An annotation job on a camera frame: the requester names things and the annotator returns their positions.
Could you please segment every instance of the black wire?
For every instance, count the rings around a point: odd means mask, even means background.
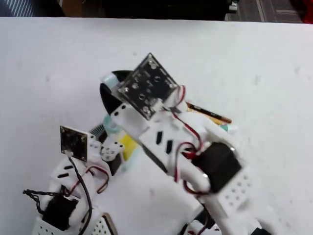
[[[26,194],[29,196],[31,199],[33,199],[36,202],[36,207],[37,210],[40,214],[43,214],[44,211],[40,208],[40,200],[38,195],[49,195],[49,196],[57,196],[57,195],[62,195],[62,193],[59,192],[42,192],[42,191],[35,191],[35,190],[30,190],[26,189],[23,191],[23,194]]]
[[[89,206],[88,218],[87,218],[86,223],[84,224],[83,228],[81,229],[81,231],[78,234],[78,235],[82,235],[85,232],[86,228],[88,227],[88,225],[90,223],[91,214],[92,214],[92,204],[91,204],[91,199],[90,199],[90,195],[89,195],[88,189],[87,189],[87,187],[85,185],[85,182],[84,182],[82,176],[79,174],[74,161],[72,160],[71,157],[68,157],[68,160],[70,161],[70,163],[72,163],[72,165],[74,167],[74,170],[75,170],[75,173],[77,175],[78,181],[80,182],[80,184],[82,185],[82,187],[83,187],[83,189],[85,191],[85,194],[86,194],[86,197],[87,197],[88,206]]]

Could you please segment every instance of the white table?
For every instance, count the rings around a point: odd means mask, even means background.
[[[63,157],[59,126],[98,124],[99,78],[148,52],[192,101],[239,126],[244,158],[289,234],[313,230],[312,26],[0,18],[0,34],[1,234],[30,233],[35,203],[22,190],[47,189]],[[172,235],[198,205],[144,155],[101,203],[121,235]]]

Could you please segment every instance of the circuit board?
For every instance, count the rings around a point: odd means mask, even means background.
[[[149,53],[119,87],[121,97],[150,120],[176,89],[177,83]]]
[[[87,147],[88,147],[88,136],[87,134],[81,133],[69,129],[64,126],[60,126],[61,133],[61,152],[65,153],[72,152],[72,157],[87,161]]]

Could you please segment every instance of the yellow component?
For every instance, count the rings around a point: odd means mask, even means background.
[[[125,146],[123,155],[124,161],[127,161],[131,157],[134,149],[137,147],[137,143],[127,134],[124,135],[123,138],[119,140],[119,142]]]
[[[190,108],[188,108],[188,112],[200,113],[200,112],[198,112],[198,111],[196,111],[196,110],[193,110],[193,109],[190,109]],[[217,124],[217,125],[219,125],[219,126],[226,124],[225,122],[223,122],[223,121],[221,121],[221,120],[218,120],[218,119],[216,119],[216,118],[214,118],[214,117],[211,117],[211,116],[209,116],[209,115],[206,115],[206,114],[203,114],[203,115],[207,116],[209,119],[211,119],[215,124]]]

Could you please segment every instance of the cable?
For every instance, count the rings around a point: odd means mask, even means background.
[[[70,156],[68,156],[68,160],[70,161],[70,163],[72,163],[72,165],[74,167],[74,170],[75,170],[75,173],[77,175],[78,181],[81,183],[81,185],[82,185],[82,187],[83,187],[83,189],[85,191],[85,194],[86,194],[86,197],[87,197],[88,206],[89,206],[88,218],[87,218],[86,223],[84,224],[83,228],[81,229],[81,231],[78,234],[78,235],[82,235],[85,232],[86,228],[88,227],[88,225],[90,223],[91,214],[92,214],[92,204],[91,204],[91,199],[90,199],[90,195],[89,195],[88,189],[87,189],[87,187],[85,185],[85,182],[84,182],[82,176],[79,174],[73,159]]]
[[[179,150],[184,144],[189,144],[193,147],[193,149],[196,149],[195,145],[191,142],[182,142],[178,145],[175,153],[175,172],[174,172],[174,181],[177,183],[178,182],[178,157],[179,157]]]
[[[209,193],[209,192],[196,192],[196,191],[193,191],[190,187],[188,187],[187,181],[185,181],[185,180],[182,182],[182,185],[183,185],[184,189],[188,193],[190,193],[192,195],[202,196],[202,195],[207,195]]]
[[[181,87],[182,87],[182,95],[179,98],[179,93],[180,93]],[[185,96],[186,96],[186,87],[184,85],[181,85],[181,86],[178,87],[178,91],[177,91],[177,99],[179,99],[177,104],[175,104],[174,106],[172,106],[170,108],[163,107],[163,109],[166,110],[166,111],[170,111],[171,112],[174,108],[179,106],[184,101]]]
[[[198,151],[201,150],[202,148],[202,141],[200,138],[200,135],[198,134],[198,132],[195,131],[195,129],[193,129],[191,126],[189,126],[186,122],[184,122],[183,120],[181,120],[174,112],[172,112],[174,118],[178,119],[179,121],[181,121],[185,127],[187,127],[188,130],[190,130],[198,139],[199,141],[199,146],[196,149],[195,145],[191,142],[185,141],[182,142],[178,145],[177,149],[176,149],[176,154],[175,154],[175,172],[174,172],[174,181],[177,183],[178,182],[178,157],[179,157],[179,149],[181,148],[181,146],[183,146],[184,144],[189,144],[193,147],[193,151],[191,153],[184,153],[184,156],[188,159],[193,159],[196,156],[196,153]]]
[[[103,169],[103,168],[101,168],[101,167],[99,167],[97,165],[90,166],[88,168],[88,171],[90,171],[90,169],[92,169],[92,168],[96,168],[97,170],[101,171],[102,173],[104,173],[107,176],[107,179],[104,182],[104,184],[97,190],[97,193],[100,194],[107,188],[107,186],[109,184],[109,174],[108,174],[108,172],[105,169]]]
[[[104,184],[97,190],[97,193],[100,194],[100,193],[102,193],[102,192],[106,189],[106,186],[108,186],[108,183],[109,183],[109,174],[108,174],[108,172],[107,172],[104,168],[99,167],[99,166],[97,166],[97,165],[91,165],[91,166],[89,166],[89,167],[86,169],[86,171],[85,171],[84,174],[86,174],[87,172],[91,172],[91,169],[92,169],[92,168],[96,168],[97,170],[101,171],[102,173],[104,173],[104,174],[107,176],[107,179],[106,179],[106,181],[104,182]],[[71,194],[73,193],[74,189],[76,188],[76,186],[77,186],[78,184],[79,184],[79,181],[77,181],[76,184],[74,184],[74,186],[72,187],[72,189],[69,191],[69,194],[68,194],[68,195],[71,195]]]
[[[197,139],[198,139],[198,141],[199,141],[199,146],[198,146],[198,148],[197,148],[197,152],[200,151],[201,148],[202,148],[202,141],[201,141],[201,137],[200,137],[200,135],[198,134],[198,132],[196,132],[195,129],[193,129],[191,126],[189,126],[186,122],[184,122],[183,120],[181,120],[174,112],[172,112],[172,114],[173,114],[174,118],[176,118],[176,119],[178,119],[179,121],[181,121],[181,122],[185,125],[185,127],[187,127],[187,129],[190,130],[190,131],[197,137]]]
[[[38,213],[44,214],[44,211],[40,208],[40,200],[38,195],[49,195],[49,196],[57,196],[62,193],[59,192],[42,192],[42,191],[34,191],[30,189],[26,189],[23,191],[23,194],[26,194],[29,196],[31,199],[33,199],[36,202],[36,208]]]

